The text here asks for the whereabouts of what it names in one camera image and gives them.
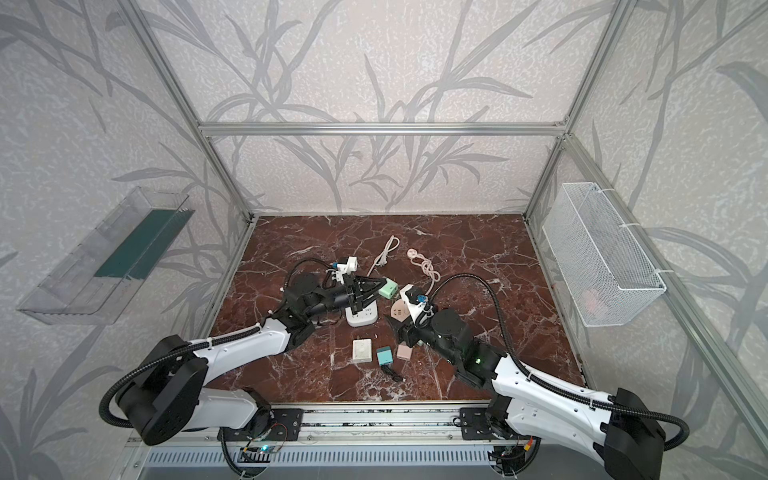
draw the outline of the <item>power strip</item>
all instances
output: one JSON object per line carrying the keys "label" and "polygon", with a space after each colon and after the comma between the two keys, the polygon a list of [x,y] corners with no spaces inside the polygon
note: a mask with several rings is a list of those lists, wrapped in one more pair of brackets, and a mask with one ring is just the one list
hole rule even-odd
{"label": "power strip", "polygon": [[371,323],[375,323],[379,318],[379,309],[376,308],[376,302],[371,303],[356,315],[352,314],[352,309],[349,307],[344,309],[344,313],[346,314],[346,322],[349,326],[370,325]]}

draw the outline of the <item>leaf pattern wallpaper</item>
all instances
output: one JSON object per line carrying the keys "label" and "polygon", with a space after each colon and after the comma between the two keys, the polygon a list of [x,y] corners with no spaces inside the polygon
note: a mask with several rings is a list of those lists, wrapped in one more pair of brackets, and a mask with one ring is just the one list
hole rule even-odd
{"label": "leaf pattern wallpaper", "polygon": [[[140,4],[205,121],[554,122],[614,0]],[[510,192],[533,191],[553,141],[353,135],[215,144],[258,212],[520,213],[527,202]]]}
{"label": "leaf pattern wallpaper", "polygon": [[[766,14],[768,2],[638,4],[576,127],[763,392]],[[558,185],[583,180],[564,156],[531,223],[591,381],[647,392],[651,408],[689,422],[663,476],[768,478],[768,460],[662,300],[625,327],[583,327],[541,232]]]}
{"label": "leaf pattern wallpaper", "polygon": [[[94,0],[0,2],[0,478],[107,478],[128,430],[98,399],[171,333],[199,336],[246,231],[138,43]],[[135,186],[195,213],[111,326],[16,306]]]}
{"label": "leaf pattern wallpaper", "polygon": [[662,6],[633,13],[577,133],[768,394],[768,2]]}

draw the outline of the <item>transparent acrylic shelf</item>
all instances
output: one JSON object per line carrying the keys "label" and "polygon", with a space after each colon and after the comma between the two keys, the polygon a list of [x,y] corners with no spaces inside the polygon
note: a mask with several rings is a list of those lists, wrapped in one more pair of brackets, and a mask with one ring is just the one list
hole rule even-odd
{"label": "transparent acrylic shelf", "polygon": [[667,290],[597,184],[562,184],[542,230],[586,326],[624,325]]}
{"label": "transparent acrylic shelf", "polygon": [[19,305],[47,324],[111,325],[194,212],[134,188]]}

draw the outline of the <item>white wire basket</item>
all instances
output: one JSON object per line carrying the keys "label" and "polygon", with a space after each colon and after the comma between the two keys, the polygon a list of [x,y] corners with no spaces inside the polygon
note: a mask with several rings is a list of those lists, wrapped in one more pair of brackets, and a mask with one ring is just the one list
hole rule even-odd
{"label": "white wire basket", "polygon": [[667,290],[597,184],[562,184],[542,229],[586,326],[625,325]]}

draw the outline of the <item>clear plastic tray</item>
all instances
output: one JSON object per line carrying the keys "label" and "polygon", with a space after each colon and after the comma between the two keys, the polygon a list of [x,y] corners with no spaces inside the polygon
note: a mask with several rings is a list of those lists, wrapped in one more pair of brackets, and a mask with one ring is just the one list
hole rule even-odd
{"label": "clear plastic tray", "polygon": [[[186,194],[134,188],[27,295],[19,305],[19,311],[48,324],[114,323],[146,280],[148,270],[154,268],[157,259],[192,214],[192,210],[182,208],[188,197]],[[123,255],[124,261],[115,263],[113,253],[124,247],[123,243],[154,210],[163,212],[159,216],[153,215],[151,228],[144,228],[150,236],[143,236],[141,251]],[[157,248],[162,248],[161,243],[165,248],[158,255]],[[111,260],[112,268],[105,273],[102,266],[108,260]]]}

